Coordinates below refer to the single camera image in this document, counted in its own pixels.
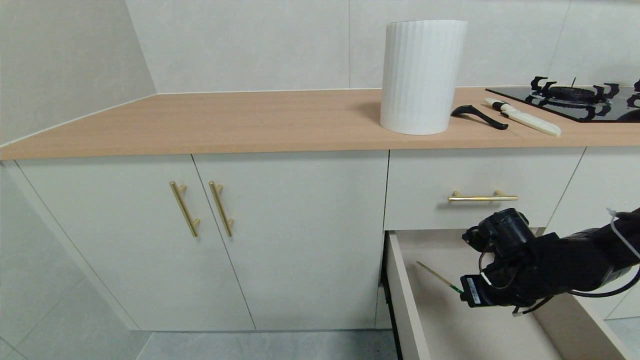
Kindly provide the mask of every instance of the stove burner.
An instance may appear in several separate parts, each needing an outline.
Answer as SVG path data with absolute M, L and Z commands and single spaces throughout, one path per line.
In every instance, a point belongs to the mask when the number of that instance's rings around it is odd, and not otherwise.
M 554 101 L 555 99 L 536 97 L 533 95 L 527 96 L 524 99 L 525 103 L 532 104 L 542 108 L 548 108 L 548 106 L 558 106 L 560 108 L 572 108 L 572 109 L 583 109 L 587 111 L 587 115 L 579 118 L 579 120 L 593 120 L 596 116 L 604 116 L 611 111 L 611 105 L 609 103 L 604 104 L 575 104 L 575 103 L 565 103 Z
M 640 94 L 631 95 L 631 97 L 627 99 L 627 106 L 630 108 L 640 108 L 640 105 L 636 105 L 636 101 L 638 100 L 640 100 Z
M 546 91 L 546 95 L 564 101 L 591 102 L 596 93 L 582 88 L 554 86 Z
M 556 81 L 547 81 L 545 86 L 542 87 L 540 86 L 540 80 L 544 79 L 547 78 L 544 76 L 536 76 L 533 81 L 531 81 L 533 95 L 548 99 L 549 101 L 559 101 L 559 104 L 569 105 L 570 103 L 574 103 L 576 105 L 592 105 L 606 103 L 607 99 L 612 99 L 620 92 L 618 84 L 614 83 L 605 83 L 605 85 L 610 88 L 607 93 L 604 92 L 602 86 L 598 85 L 593 85 L 596 91 L 585 88 L 574 88 L 572 86 L 551 86 L 555 84 Z

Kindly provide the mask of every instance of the black peeler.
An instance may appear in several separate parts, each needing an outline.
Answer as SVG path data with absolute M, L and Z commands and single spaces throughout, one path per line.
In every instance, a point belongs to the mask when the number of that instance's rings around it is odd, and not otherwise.
M 455 108 L 455 110 L 453 110 L 453 112 L 451 113 L 451 116 L 458 116 L 462 114 L 475 115 L 480 119 L 483 119 L 484 121 L 486 121 L 487 124 L 489 124 L 489 126 L 493 127 L 494 129 L 505 130 L 507 127 L 509 127 L 509 124 L 503 124 L 501 122 L 498 122 L 486 116 L 480 110 L 476 109 L 473 105 L 458 106 L 457 108 Z

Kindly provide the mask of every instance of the barcode label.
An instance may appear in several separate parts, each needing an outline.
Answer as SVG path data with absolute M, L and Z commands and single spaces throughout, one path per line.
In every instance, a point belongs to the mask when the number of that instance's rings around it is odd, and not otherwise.
M 480 305 L 480 296 L 478 296 L 476 284 L 474 284 L 474 281 L 470 277 L 467 277 L 467 283 L 469 284 L 469 290 L 471 290 L 471 296 L 474 298 L 474 302 Z

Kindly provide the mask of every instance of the cable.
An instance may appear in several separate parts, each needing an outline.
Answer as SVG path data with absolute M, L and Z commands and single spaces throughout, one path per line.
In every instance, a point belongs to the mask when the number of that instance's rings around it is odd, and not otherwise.
M 618 235 L 618 237 L 620 238 L 620 240 L 622 240 L 623 243 L 625 243 L 625 245 L 629 248 L 629 250 L 631 250 L 631 252 L 634 253 L 634 255 L 640 259 L 640 253 L 638 253 L 638 251 L 636 250 L 636 248 L 634 248 L 633 246 L 631 246 L 631 244 L 629 243 L 629 241 L 627 241 L 627 239 L 625 239 L 624 236 L 622 236 L 622 234 L 620 234 L 620 232 L 618 231 L 618 229 L 616 229 L 616 224 L 614 224 L 614 220 L 616 219 L 616 217 L 618 216 L 618 212 L 615 210 L 611 210 L 609 208 L 607 208 L 607 211 L 609 212 L 609 215 L 611 215 L 611 230 L 613 230 L 614 233 L 616 233 L 616 235 Z
M 525 311 L 522 311 L 521 313 L 519 313 L 519 312 L 518 312 L 518 311 L 520 310 L 520 307 L 519 307 L 519 306 L 516 306 L 516 307 L 513 309 L 513 312 L 511 313 L 511 315 L 513 315 L 513 317 L 518 317 L 518 316 L 526 315 L 526 314 L 528 314 L 528 313 L 532 313 L 532 312 L 534 312 L 535 310 L 538 310 L 539 308 L 541 308 L 541 307 L 542 307 L 542 305 L 544 305 L 544 304 L 546 304 L 547 302 L 549 302 L 549 300 L 551 300 L 553 297 L 554 297 L 553 295 L 551 295 L 551 296 L 549 296 L 549 297 L 545 297 L 544 299 L 542 299 L 542 301 L 541 301 L 541 302 L 539 302 L 539 303 L 537 303 L 537 304 L 533 305 L 533 307 L 530 307 L 529 309 L 526 309 Z
M 511 284 L 513 284 L 513 282 L 515 281 L 516 277 L 518 276 L 518 273 L 520 272 L 520 270 L 522 269 L 522 264 L 520 264 L 520 266 L 518 266 L 518 268 L 516 269 L 516 272 L 513 273 L 513 276 L 511 278 L 511 280 L 509 280 L 509 282 L 507 283 L 507 285 L 505 286 L 495 286 L 491 283 L 491 281 L 489 280 L 489 278 L 486 276 L 486 274 L 484 273 L 484 271 L 482 270 L 482 259 L 484 258 L 484 255 L 486 254 L 487 250 L 489 250 L 489 247 L 491 246 L 491 243 L 487 243 L 486 246 L 484 247 L 484 250 L 482 251 L 482 253 L 480 254 L 480 258 L 478 258 L 478 270 L 480 271 L 480 276 L 482 276 L 482 278 L 484 279 L 484 281 L 486 281 L 487 284 L 489 284 L 489 286 L 498 289 L 498 290 L 503 290 L 508 288 L 509 286 L 511 286 Z
M 607 208 L 607 211 L 609 212 L 609 214 L 611 215 L 611 230 L 613 230 L 613 232 L 618 235 L 618 237 L 620 238 L 620 240 L 622 240 L 623 243 L 625 243 L 625 245 L 629 248 L 629 250 L 631 250 L 631 252 L 638 257 L 638 259 L 640 259 L 640 254 L 638 253 L 638 251 L 629 243 L 629 241 L 627 241 L 627 239 L 625 239 L 624 236 L 622 236 L 622 234 L 620 234 L 620 232 L 618 231 L 618 229 L 616 229 L 616 225 L 614 224 L 614 220 L 616 219 L 616 217 L 618 216 L 618 212 L 612 209 Z M 629 281 L 626 285 L 612 290 L 612 291 L 608 291 L 606 293 L 596 293 L 596 294 L 592 294 L 592 293 L 581 293 L 579 291 L 567 291 L 569 294 L 571 295 L 576 295 L 576 296 L 581 296 L 581 297 L 610 297 L 613 295 L 617 295 L 619 293 L 623 293 L 629 289 L 631 289 L 635 284 L 638 283 L 638 281 L 640 281 L 640 268 L 638 268 L 638 272 L 636 273 L 636 276 L 634 276 L 633 279 L 631 279 L 631 281 Z
M 532 313 L 535 310 L 538 310 L 539 308 L 542 307 L 542 305 L 546 304 L 547 302 L 549 302 L 549 300 L 551 300 L 553 298 L 553 296 L 549 296 L 549 297 L 545 297 L 544 299 L 542 299 L 541 302 L 537 303 L 536 305 L 534 305 L 533 307 L 529 308 L 528 310 L 522 311 L 523 315 L 526 315 L 528 313 Z

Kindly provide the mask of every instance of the robotic hand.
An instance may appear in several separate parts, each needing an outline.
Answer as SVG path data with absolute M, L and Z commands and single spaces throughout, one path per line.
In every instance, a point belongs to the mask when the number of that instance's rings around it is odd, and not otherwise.
M 615 217 L 599 229 L 560 238 L 555 233 L 536 237 L 516 209 L 494 213 L 462 236 L 481 255 L 480 274 L 460 278 L 464 288 L 460 299 L 470 307 L 515 306 L 514 315 L 521 315 L 561 293 L 607 297 L 631 288 L 640 280 L 640 270 L 617 290 L 579 292 L 595 290 L 640 263 L 640 208 Z M 494 261 L 482 268 L 487 253 L 494 255 Z M 521 307 L 531 308 L 519 313 Z

